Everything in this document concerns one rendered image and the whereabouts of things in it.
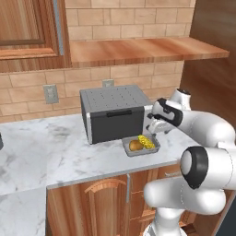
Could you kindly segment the dark grey toaster oven door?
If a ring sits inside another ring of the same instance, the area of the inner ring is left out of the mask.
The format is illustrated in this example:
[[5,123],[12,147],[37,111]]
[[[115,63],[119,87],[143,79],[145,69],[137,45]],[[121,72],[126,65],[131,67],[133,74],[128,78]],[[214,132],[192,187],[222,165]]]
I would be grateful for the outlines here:
[[[132,110],[132,114],[107,117],[106,112]],[[92,143],[97,144],[143,133],[144,108],[133,107],[91,114]]]

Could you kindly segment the yellow corn cob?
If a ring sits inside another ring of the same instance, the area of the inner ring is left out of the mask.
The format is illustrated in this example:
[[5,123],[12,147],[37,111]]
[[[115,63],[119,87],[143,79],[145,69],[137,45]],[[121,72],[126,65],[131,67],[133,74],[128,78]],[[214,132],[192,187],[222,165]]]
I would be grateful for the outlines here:
[[144,146],[144,148],[154,148],[155,147],[154,143],[146,136],[139,135],[137,138],[138,138],[138,141]]

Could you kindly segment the wooden drawer front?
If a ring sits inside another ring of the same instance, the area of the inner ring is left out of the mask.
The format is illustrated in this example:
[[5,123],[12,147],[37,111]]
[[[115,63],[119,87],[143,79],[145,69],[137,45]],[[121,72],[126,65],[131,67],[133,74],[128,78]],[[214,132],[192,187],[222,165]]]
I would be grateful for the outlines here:
[[179,164],[131,173],[131,192],[136,193],[142,191],[144,186],[151,181],[175,177],[180,174]]

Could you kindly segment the grey toaster oven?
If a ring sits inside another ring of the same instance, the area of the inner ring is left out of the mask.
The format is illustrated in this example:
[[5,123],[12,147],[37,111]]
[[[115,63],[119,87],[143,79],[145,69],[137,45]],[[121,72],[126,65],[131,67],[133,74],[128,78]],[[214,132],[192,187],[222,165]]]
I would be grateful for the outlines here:
[[138,85],[81,89],[80,101],[83,122],[90,144],[93,144],[91,137],[91,114],[94,112],[143,107],[144,123],[141,135],[148,133],[146,126],[150,122],[148,114],[151,112],[152,103]]

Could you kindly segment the wooden wall shelf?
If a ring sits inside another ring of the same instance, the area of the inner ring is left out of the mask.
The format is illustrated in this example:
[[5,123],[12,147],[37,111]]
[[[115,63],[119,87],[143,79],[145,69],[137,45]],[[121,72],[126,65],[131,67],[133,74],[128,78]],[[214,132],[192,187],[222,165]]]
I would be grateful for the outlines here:
[[71,41],[75,68],[227,58],[229,51],[189,38]]

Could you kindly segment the wooden base cupboard door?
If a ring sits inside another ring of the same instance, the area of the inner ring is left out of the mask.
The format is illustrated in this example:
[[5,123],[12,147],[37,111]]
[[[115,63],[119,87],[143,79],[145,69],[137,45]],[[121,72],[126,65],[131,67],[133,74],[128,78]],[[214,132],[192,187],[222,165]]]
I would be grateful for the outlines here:
[[50,189],[52,236],[128,236],[127,181],[128,174]]

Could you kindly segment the grey tupperware container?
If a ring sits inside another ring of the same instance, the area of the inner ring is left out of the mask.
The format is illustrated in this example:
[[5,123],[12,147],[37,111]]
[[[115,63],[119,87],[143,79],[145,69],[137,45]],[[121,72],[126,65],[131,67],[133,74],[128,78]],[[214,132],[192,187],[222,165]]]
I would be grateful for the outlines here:
[[141,150],[137,150],[137,151],[131,151],[129,149],[129,143],[131,140],[138,140],[137,136],[132,136],[132,137],[126,137],[122,139],[123,142],[123,146],[124,146],[124,150],[126,152],[126,154],[129,157],[134,157],[134,156],[140,156],[140,155],[147,155],[147,154],[151,154],[151,153],[156,153],[159,148],[160,148],[160,144],[157,141],[156,137],[154,137],[153,135],[144,135],[147,138],[149,138],[155,145],[154,148],[142,148]]

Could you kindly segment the tall wooden cupboard panel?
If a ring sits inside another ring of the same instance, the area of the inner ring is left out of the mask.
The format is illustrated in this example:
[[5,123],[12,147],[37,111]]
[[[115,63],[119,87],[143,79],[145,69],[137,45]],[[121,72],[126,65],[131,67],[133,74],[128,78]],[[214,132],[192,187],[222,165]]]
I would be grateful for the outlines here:
[[196,0],[190,36],[230,56],[186,61],[181,88],[191,93],[192,109],[212,112],[236,128],[236,0]]

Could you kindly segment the dark grey tall appliance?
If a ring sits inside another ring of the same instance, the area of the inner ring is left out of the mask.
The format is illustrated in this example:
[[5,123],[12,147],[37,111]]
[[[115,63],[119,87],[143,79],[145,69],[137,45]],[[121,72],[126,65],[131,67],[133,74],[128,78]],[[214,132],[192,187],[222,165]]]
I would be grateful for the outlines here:
[[236,197],[220,225],[216,236],[236,236]]

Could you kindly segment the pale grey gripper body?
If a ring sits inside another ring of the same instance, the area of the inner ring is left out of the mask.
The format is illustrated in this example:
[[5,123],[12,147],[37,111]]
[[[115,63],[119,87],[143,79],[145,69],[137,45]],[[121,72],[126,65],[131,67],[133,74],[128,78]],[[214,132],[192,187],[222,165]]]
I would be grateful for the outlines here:
[[162,120],[153,120],[151,124],[147,126],[147,130],[151,134],[156,134],[160,132],[170,132],[171,129],[172,125]]

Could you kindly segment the brown potato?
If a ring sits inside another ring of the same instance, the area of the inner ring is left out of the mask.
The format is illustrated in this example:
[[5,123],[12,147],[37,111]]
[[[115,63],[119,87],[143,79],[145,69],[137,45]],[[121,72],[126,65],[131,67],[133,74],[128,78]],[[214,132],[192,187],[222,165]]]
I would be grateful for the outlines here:
[[129,149],[131,151],[141,150],[144,146],[138,140],[131,140],[129,143]]

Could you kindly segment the wooden wall cupboard door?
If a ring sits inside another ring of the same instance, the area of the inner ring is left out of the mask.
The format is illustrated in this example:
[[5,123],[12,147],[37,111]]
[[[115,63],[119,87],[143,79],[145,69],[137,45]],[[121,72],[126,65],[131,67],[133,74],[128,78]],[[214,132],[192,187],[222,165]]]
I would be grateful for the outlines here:
[[71,65],[65,0],[57,0],[64,55],[60,55],[53,0],[0,0],[0,73]]

